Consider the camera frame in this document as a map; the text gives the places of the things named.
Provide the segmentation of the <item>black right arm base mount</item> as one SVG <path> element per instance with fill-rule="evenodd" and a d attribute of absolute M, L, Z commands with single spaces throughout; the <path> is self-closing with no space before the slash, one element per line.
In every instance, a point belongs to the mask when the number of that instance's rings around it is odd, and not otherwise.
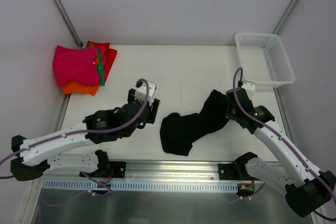
<path fill-rule="evenodd" d="M 218 164 L 219 180 L 252 180 L 253 177 L 247 173 L 245 165 L 255 157 L 258 156 L 252 152 L 247 152 L 230 164 Z"/>

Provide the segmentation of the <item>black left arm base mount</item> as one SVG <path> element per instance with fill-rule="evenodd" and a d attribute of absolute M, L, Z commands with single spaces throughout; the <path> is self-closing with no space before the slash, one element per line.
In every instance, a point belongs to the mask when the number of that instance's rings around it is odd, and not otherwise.
<path fill-rule="evenodd" d="M 93 172 L 85 172 L 92 178 L 125 178 L 126 162 L 109 161 L 107 152 L 97 150 L 94 153 L 97 158 L 97 165 Z"/>

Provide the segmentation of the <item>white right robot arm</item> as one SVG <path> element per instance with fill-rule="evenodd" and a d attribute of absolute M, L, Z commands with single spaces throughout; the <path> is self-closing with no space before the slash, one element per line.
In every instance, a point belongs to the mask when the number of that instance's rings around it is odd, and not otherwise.
<path fill-rule="evenodd" d="M 253 106 L 247 91 L 232 88 L 226 92 L 228 98 L 227 118 L 259 139 L 280 162 L 283 170 L 266 164 L 257 155 L 235 166 L 240 179 L 255 177 L 284 196 L 289 207 L 305 217 L 330 200 L 335 200 L 335 175 L 323 172 L 305 157 L 287 138 L 269 110 L 260 105 Z"/>

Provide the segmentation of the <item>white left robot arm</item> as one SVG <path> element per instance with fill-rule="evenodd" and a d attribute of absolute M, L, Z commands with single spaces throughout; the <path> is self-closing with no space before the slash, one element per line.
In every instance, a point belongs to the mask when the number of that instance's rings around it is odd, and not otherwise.
<path fill-rule="evenodd" d="M 136 129 L 155 122 L 160 101 L 154 98 L 156 86 L 130 89 L 122 107 L 100 110 L 67 129 L 39 137 L 12 137 L 15 158 L 10 171 L 18 181 L 29 181 L 43 174 L 74 174 L 81 177 L 104 177 L 110 170 L 107 152 L 98 149 L 92 154 L 70 154 L 75 148 L 99 146 L 130 137 Z"/>

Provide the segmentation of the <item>black t shirt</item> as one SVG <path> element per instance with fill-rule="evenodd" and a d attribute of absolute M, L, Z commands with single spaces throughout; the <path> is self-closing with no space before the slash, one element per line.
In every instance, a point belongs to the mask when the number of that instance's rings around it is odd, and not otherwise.
<path fill-rule="evenodd" d="M 213 90 L 199 113 L 181 116 L 174 112 L 166 116 L 160 128 L 163 151 L 188 156 L 195 141 L 221 130 L 227 124 L 228 105 L 227 96 Z"/>

